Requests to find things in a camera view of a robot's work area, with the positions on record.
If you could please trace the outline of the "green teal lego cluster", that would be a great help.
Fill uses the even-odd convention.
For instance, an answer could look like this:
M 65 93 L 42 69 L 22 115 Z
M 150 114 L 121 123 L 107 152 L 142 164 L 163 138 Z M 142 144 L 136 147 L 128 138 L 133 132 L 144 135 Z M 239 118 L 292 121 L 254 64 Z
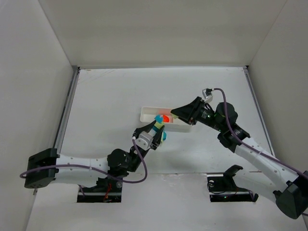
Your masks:
M 153 126 L 153 130 L 158 131 L 160 128 L 164 126 L 164 118 L 162 115 L 157 115 L 154 119 L 155 119 L 155 124 Z

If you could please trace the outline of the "white three-compartment tray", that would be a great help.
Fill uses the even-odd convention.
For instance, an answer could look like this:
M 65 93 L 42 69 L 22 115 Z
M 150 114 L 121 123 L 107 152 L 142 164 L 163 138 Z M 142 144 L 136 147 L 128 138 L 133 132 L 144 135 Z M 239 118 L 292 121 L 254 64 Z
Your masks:
M 172 108 L 162 108 L 162 107 L 142 107 L 140 121 L 142 123 L 152 122 L 156 116 L 167 117 L 168 120 L 164 121 L 165 131 L 169 132 L 190 132 L 192 126 L 184 123 L 178 118 L 175 118 L 171 114 Z

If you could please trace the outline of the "orange round lego piece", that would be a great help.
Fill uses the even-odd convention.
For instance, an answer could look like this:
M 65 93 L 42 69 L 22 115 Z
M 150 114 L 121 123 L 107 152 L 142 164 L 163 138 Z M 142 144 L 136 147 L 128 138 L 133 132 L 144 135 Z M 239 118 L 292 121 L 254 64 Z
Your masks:
M 169 123 L 170 122 L 170 118 L 166 115 L 162 115 L 162 118 L 163 118 L 163 122 L 164 123 Z

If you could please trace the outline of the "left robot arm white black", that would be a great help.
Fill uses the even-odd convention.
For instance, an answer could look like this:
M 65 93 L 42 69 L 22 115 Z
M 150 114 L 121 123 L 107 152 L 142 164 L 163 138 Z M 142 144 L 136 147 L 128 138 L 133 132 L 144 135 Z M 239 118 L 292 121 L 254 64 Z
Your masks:
M 28 159 L 27 170 L 20 174 L 24 187 L 39 189 L 55 183 L 77 184 L 87 188 L 105 180 L 136 184 L 146 180 L 148 169 L 145 156 L 165 140 L 165 124 L 155 119 L 135 129 L 129 151 L 114 149 L 107 157 L 83 158 L 58 153 L 48 148 Z

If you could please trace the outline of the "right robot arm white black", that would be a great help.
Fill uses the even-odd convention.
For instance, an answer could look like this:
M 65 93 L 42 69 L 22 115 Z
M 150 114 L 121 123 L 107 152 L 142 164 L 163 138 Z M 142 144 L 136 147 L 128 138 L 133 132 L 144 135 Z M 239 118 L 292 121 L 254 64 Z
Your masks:
M 243 167 L 233 165 L 224 172 L 227 182 L 246 188 L 271 200 L 279 210 L 292 219 L 299 218 L 308 208 L 308 173 L 264 151 L 248 132 L 237 125 L 238 114 L 226 101 L 215 110 L 201 97 L 171 110 L 171 114 L 188 125 L 200 122 L 219 132 L 219 142 L 232 153 L 247 160 L 264 177 L 245 173 Z

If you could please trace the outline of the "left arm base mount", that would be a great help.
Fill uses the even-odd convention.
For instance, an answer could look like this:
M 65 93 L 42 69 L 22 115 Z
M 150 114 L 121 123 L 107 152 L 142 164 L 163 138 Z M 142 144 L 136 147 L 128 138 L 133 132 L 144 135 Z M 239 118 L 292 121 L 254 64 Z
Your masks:
M 98 178 L 93 187 L 79 185 L 77 203 L 121 203 L 123 183 L 111 178 Z

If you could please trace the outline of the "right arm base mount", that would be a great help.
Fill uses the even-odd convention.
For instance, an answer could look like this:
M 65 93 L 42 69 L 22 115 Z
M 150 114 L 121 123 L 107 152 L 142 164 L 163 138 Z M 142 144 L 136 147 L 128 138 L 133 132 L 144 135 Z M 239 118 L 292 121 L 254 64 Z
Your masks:
M 252 202 L 255 203 L 259 195 L 251 190 L 238 187 L 234 182 L 236 173 L 243 170 L 239 165 L 233 165 L 223 173 L 211 173 L 207 175 L 207 189 L 210 202 Z

